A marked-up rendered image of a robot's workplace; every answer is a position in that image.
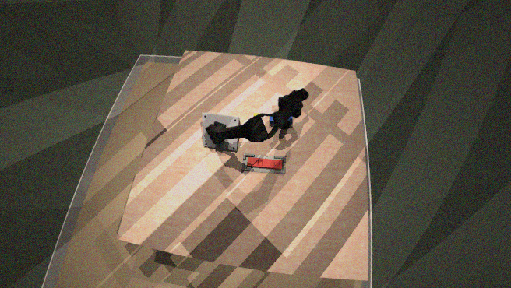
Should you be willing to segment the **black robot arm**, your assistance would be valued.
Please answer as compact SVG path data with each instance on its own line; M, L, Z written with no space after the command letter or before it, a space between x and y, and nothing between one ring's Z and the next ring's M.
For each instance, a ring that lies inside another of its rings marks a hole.
M220 144L225 139L238 139L246 138L250 142L263 142L275 135L277 130L287 124L287 120L292 116L297 118L301 116L301 109L303 108L303 100L308 97L308 92L305 89L292 90L290 94L282 96L278 102L281 108L272 114L258 114L255 117L248 119L243 125L233 126L226 128L225 124L215 121L206 128L213 144ZM270 133L267 132L266 127L261 117L273 117L275 125Z

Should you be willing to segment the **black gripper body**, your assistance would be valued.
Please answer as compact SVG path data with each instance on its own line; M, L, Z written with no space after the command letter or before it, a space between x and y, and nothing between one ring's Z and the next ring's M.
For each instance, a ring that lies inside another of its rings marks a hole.
M289 129L290 128L290 121L287 121L287 124L279 129Z

